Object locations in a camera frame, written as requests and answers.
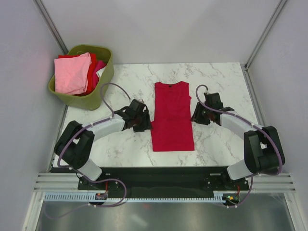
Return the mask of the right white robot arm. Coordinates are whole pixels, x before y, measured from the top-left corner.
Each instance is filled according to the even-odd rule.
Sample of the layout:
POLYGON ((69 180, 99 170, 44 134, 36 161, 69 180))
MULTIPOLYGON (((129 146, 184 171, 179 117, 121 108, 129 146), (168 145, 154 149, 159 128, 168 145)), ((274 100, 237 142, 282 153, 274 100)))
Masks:
POLYGON ((205 101, 198 101, 191 121, 217 125, 232 131, 244 142, 243 160, 225 168, 221 186, 232 189, 239 179, 258 174, 277 176, 285 164, 282 145, 273 126, 263 127, 238 115, 233 108, 223 106, 218 93, 205 93, 205 101))

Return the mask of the crimson red t shirt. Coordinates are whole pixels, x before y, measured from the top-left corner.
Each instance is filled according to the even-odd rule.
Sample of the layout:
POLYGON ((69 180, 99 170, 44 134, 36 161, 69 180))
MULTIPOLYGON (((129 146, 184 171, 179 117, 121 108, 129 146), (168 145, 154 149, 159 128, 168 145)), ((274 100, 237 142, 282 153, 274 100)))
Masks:
POLYGON ((194 151, 189 84, 154 84, 154 120, 151 122, 154 152, 194 151))

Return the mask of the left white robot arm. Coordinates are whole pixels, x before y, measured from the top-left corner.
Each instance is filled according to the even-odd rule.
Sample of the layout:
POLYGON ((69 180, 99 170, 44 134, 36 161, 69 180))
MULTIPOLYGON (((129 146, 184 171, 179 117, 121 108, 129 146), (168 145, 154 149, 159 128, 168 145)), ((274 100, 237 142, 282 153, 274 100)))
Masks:
POLYGON ((111 112, 109 117, 86 126, 75 120, 69 122, 54 147, 58 167, 72 168, 95 189, 104 187, 106 178, 102 175, 102 169, 90 158, 93 144, 103 137, 127 129, 132 128, 134 132, 152 129, 148 107, 139 100, 134 99, 130 105, 111 112))

